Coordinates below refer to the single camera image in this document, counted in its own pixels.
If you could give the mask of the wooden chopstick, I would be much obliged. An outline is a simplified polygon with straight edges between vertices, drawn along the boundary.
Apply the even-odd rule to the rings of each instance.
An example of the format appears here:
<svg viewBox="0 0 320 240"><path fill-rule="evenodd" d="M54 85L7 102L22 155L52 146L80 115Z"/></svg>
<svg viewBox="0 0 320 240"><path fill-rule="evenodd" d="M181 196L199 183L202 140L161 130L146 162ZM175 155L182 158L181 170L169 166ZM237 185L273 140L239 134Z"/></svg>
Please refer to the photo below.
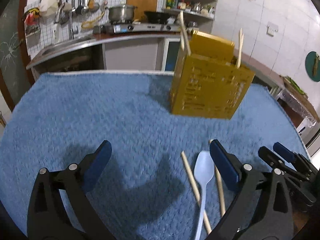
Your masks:
<svg viewBox="0 0 320 240"><path fill-rule="evenodd" d="M191 188L192 188L192 191L194 193L195 199L196 199L196 201L198 203L198 206L200 206L201 205L201 195L200 195L199 189L197 187L197 183L196 183L196 180L194 178L193 172L192 172L191 167L189 165L189 161L188 161L184 151L181 152L181 158L183 160L184 168L185 168L186 173L188 175L188 178L189 178L189 181L190 181ZM211 231L212 231L212 227L210 225L210 222L209 222L209 219L208 219L206 211L204 211L203 222L204 222L204 227L206 228L206 232L209 235L211 233Z"/></svg>
<svg viewBox="0 0 320 240"><path fill-rule="evenodd" d="M219 203L220 203L220 216L223 217L223 215L226 213L226 205L225 205L225 196L223 191L223 184L222 184L222 178L219 170L217 169L216 164L214 163L214 169L215 169L215 179L216 179L216 185L217 185L217 191L219 195Z"/></svg>

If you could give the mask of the white plastic spoon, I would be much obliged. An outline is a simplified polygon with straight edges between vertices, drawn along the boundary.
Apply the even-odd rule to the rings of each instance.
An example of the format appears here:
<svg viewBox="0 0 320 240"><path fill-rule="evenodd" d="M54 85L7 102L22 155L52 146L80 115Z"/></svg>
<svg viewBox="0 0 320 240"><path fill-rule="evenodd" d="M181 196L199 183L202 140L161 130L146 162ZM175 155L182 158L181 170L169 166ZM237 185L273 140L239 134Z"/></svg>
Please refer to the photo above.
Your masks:
<svg viewBox="0 0 320 240"><path fill-rule="evenodd" d="M211 226L205 211L207 184L214 175L214 162L208 151L201 151L196 159L194 167L194 178L200 186L200 213L197 224L195 239L200 239L203 224L208 232L211 232Z"/></svg>

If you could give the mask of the blue textured towel mat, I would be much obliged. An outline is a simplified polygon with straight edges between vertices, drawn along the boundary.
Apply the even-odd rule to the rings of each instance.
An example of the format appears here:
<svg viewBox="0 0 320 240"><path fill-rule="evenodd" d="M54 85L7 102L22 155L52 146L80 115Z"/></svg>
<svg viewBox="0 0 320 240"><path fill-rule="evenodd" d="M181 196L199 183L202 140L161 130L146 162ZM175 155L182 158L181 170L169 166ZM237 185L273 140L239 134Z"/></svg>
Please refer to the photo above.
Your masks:
<svg viewBox="0 0 320 240"><path fill-rule="evenodd" d="M289 117L260 85L229 120L173 115L169 75L43 74L16 105L1 138L1 202L27 230L30 194L43 167L79 163L107 140L112 155L87 194L117 239L193 239L199 208L181 153L194 165L217 139L260 171L261 146L306 149Z"/></svg>

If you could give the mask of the yellow perforated utensil holder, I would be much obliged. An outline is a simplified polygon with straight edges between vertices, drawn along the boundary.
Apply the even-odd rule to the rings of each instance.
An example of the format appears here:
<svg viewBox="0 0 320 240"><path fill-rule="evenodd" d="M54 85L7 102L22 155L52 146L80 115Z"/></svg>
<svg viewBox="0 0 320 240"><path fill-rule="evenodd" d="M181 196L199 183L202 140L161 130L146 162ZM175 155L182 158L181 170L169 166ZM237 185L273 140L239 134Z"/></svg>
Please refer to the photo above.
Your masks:
<svg viewBox="0 0 320 240"><path fill-rule="evenodd" d="M181 48L170 89L172 114L231 119L255 73L234 56L234 42L193 31Z"/></svg>

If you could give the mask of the chopstick in holder right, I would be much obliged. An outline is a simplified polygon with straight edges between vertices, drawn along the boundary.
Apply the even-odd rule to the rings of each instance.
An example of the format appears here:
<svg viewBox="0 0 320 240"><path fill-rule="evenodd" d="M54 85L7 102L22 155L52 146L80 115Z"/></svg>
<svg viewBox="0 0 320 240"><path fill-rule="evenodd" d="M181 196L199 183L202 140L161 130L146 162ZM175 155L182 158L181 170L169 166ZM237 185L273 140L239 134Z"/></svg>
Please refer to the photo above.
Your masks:
<svg viewBox="0 0 320 240"><path fill-rule="evenodd" d="M242 58L242 48L244 43L244 33L242 31L242 28L239 30L239 49L238 49L238 58L236 61L236 68L240 68L241 66L241 58Z"/></svg>

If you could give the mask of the chopstick in holder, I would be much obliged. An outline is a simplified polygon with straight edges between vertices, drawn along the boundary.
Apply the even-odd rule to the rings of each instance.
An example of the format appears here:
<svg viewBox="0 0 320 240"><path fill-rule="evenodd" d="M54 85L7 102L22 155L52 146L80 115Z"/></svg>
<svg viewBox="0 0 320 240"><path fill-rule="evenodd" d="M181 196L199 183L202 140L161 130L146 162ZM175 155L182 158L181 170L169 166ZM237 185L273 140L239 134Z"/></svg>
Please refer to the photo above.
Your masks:
<svg viewBox="0 0 320 240"><path fill-rule="evenodd" d="M236 61L236 68L240 68L241 66L241 58L242 58L242 48L244 43L244 33L242 31L242 28L239 30L239 49L238 49L238 58Z"/></svg>
<svg viewBox="0 0 320 240"><path fill-rule="evenodd" d="M187 52L188 56L190 56L191 55L191 49L190 49L187 30L186 30L185 24L184 24L183 11L180 11L180 13L178 15L178 20L179 20L179 23L180 23L181 48L182 48L183 51Z"/></svg>

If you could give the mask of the stainless steel sink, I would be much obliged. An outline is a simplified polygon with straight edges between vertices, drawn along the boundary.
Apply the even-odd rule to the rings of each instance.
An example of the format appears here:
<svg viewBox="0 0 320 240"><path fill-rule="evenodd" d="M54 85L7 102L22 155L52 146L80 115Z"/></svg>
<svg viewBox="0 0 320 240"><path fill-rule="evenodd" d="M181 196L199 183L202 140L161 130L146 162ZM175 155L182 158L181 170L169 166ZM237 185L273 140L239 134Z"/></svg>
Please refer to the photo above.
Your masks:
<svg viewBox="0 0 320 240"><path fill-rule="evenodd" d="M86 42L86 41L91 41L91 40L94 40L93 36L85 36L85 37L75 38L75 39L68 40L68 41L63 41L61 43L53 44L53 45L48 46L47 48L44 48L40 52L40 54L47 55L47 54L52 53L54 51L64 50L67 47L73 46L75 44L79 44L81 42Z"/></svg>

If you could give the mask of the corner steel shelf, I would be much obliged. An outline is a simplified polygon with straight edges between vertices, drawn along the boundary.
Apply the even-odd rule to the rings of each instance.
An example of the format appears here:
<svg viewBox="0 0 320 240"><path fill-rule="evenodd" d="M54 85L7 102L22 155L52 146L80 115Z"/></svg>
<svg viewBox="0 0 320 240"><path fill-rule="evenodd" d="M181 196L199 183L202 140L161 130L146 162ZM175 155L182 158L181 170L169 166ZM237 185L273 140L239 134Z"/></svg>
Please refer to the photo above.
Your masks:
<svg viewBox="0 0 320 240"><path fill-rule="evenodd" d="M200 31L210 33L219 0L161 0L161 12L177 17L183 12L185 23L194 22Z"/></svg>

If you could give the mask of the chopstick in holder left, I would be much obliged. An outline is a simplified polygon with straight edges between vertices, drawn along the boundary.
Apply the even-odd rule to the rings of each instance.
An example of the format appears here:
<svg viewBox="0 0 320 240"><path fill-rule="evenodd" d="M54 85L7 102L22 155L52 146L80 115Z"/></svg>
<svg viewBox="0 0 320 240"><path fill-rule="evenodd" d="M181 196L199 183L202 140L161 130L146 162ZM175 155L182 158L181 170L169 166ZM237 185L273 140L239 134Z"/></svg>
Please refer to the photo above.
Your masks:
<svg viewBox="0 0 320 240"><path fill-rule="evenodd" d="M179 20L179 23L180 23L181 48L182 48L183 51L187 52L188 56L190 56L191 55L191 49L190 49L187 30L186 30L185 24L184 24L183 11L180 11L180 13L178 15L178 20Z"/></svg>

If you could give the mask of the steel sink faucet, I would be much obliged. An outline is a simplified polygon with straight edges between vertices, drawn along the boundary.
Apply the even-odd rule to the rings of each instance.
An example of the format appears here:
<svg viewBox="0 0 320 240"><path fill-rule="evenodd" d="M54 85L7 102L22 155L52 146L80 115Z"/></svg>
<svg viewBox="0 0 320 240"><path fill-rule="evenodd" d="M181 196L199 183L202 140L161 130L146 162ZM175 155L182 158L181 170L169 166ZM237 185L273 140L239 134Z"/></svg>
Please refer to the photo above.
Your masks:
<svg viewBox="0 0 320 240"><path fill-rule="evenodd" d="M54 30L53 30L53 35L54 35L54 40L55 43L57 43L59 41L59 30L58 30L58 26L59 25L65 25L68 24L69 26L69 39L73 40L74 39L74 35L78 33L78 31L74 30L73 28L73 13L72 13L72 5L68 2L63 2L57 12L56 15L54 17Z"/></svg>

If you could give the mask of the black wok pan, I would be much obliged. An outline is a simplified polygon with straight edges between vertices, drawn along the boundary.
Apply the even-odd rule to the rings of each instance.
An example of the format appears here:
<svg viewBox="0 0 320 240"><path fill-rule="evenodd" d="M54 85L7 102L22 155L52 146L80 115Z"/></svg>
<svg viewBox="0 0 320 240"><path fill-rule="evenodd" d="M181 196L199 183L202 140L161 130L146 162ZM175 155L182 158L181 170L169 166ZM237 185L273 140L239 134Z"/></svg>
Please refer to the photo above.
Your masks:
<svg viewBox="0 0 320 240"><path fill-rule="evenodd" d="M166 24L171 17L170 14L156 11L144 11L145 16L149 23L153 24Z"/></svg>

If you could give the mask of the silver gas stove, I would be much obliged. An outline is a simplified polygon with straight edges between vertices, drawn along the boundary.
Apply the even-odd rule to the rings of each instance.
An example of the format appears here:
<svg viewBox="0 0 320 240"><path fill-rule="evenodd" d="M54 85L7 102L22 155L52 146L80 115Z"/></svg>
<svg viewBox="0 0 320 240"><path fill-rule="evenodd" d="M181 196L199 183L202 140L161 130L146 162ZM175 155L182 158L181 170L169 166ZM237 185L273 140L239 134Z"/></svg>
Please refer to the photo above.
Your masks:
<svg viewBox="0 0 320 240"><path fill-rule="evenodd" d="M105 23L96 25L93 28L93 34L126 34L126 33L141 33L141 32L173 32L179 33L180 26L176 24L154 24L154 23Z"/></svg>

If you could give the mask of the stainless steel cooking pot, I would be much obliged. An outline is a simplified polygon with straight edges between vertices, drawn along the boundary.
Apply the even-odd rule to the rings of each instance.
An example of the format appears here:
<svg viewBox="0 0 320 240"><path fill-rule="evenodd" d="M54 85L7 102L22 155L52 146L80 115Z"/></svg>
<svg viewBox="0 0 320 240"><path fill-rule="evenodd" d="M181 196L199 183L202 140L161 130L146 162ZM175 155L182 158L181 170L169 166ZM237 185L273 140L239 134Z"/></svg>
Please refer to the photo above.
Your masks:
<svg viewBox="0 0 320 240"><path fill-rule="evenodd" d="M135 17L134 5L119 4L113 7L107 7L108 19L111 23L115 22L132 22Z"/></svg>

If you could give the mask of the green round wall plate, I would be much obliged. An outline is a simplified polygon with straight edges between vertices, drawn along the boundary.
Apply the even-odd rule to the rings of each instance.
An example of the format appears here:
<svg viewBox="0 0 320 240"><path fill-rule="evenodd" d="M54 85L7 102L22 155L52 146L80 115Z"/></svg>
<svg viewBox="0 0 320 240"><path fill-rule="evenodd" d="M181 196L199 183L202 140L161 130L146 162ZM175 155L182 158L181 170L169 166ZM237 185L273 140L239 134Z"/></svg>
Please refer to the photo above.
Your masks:
<svg viewBox="0 0 320 240"><path fill-rule="evenodd" d="M305 58L305 69L312 81L320 81L320 60L315 51L310 51Z"/></svg>

